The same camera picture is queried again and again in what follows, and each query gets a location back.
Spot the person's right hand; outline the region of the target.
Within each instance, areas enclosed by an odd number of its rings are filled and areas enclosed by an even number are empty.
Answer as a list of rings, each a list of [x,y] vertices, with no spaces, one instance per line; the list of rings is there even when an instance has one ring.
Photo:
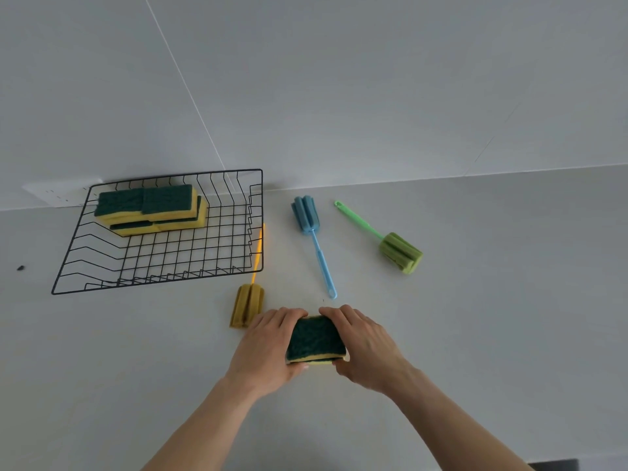
[[[347,349],[348,380],[391,399],[415,393],[420,374],[383,326],[350,305],[321,307],[319,312],[332,320]]]

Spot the person's left hand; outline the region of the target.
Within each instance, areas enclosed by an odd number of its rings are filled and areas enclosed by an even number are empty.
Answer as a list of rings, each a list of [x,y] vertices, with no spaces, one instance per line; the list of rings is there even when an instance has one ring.
[[[300,308],[280,308],[255,317],[222,380],[233,397],[253,403],[297,376],[287,373],[286,352],[294,325],[305,316]]]

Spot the green and yellow scouring sponge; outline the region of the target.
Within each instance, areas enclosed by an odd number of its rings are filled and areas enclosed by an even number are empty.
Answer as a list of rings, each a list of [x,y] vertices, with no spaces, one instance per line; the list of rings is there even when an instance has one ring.
[[[109,230],[120,237],[140,236],[144,234],[157,234],[161,229],[157,224],[148,220],[130,221],[128,218],[118,220],[108,226]]]
[[[286,361],[293,363],[320,363],[344,359],[347,349],[339,332],[326,316],[305,316],[294,325],[286,352]]]
[[[105,191],[98,196],[94,216],[103,221],[140,218],[143,215],[143,188]]]
[[[195,218],[182,218],[172,221],[155,221],[153,225],[158,231],[200,229],[205,227],[208,213],[208,202],[202,195],[197,196],[197,215]]]
[[[147,221],[172,221],[195,218],[198,194],[191,184],[143,189],[142,218]]]

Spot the person's right forearm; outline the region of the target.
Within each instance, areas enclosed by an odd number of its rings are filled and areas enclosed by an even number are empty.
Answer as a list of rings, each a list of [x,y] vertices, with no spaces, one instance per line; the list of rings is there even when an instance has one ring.
[[[385,382],[442,471],[534,471],[423,372],[410,366]]]

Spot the person's left forearm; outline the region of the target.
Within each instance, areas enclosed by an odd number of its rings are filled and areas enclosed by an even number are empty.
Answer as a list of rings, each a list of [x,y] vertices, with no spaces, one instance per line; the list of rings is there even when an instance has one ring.
[[[220,471],[253,404],[268,391],[223,377],[141,471]]]

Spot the yellow sponge bottle brush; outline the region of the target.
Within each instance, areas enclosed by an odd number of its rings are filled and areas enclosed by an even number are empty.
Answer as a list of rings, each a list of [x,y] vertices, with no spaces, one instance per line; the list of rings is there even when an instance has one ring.
[[[263,240],[264,240],[265,224],[259,230],[259,238],[257,239],[257,248],[254,254],[254,271],[251,282],[243,284],[237,291],[234,307],[232,310],[229,327],[234,329],[248,328],[254,318],[262,313],[264,304],[264,288],[255,283],[259,264],[263,257]]]

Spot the green sponge bottle brush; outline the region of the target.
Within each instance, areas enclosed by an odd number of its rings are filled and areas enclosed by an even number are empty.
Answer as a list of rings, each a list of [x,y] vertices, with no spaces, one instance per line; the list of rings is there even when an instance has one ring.
[[[390,232],[386,235],[379,233],[341,201],[334,201],[334,205],[360,228],[377,237],[379,239],[380,253],[394,263],[403,274],[410,275],[416,270],[423,256],[423,253],[418,248],[411,245],[397,233]]]

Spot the blue sponge bottle brush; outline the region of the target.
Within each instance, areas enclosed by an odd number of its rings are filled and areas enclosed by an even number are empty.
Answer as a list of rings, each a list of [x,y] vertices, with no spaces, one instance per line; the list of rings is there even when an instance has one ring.
[[[331,299],[337,299],[338,293],[317,238],[317,232],[320,229],[320,220],[314,199],[311,196],[295,197],[294,201],[291,203],[291,208],[302,233],[306,236],[310,236],[313,241],[318,265],[325,281],[328,296]]]

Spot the white wall outlet plate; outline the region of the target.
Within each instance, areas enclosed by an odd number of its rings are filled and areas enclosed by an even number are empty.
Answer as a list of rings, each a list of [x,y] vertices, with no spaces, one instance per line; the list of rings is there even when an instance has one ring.
[[[83,206],[90,188],[102,184],[99,177],[79,177],[60,181],[39,181],[22,186],[29,194],[54,208]]]

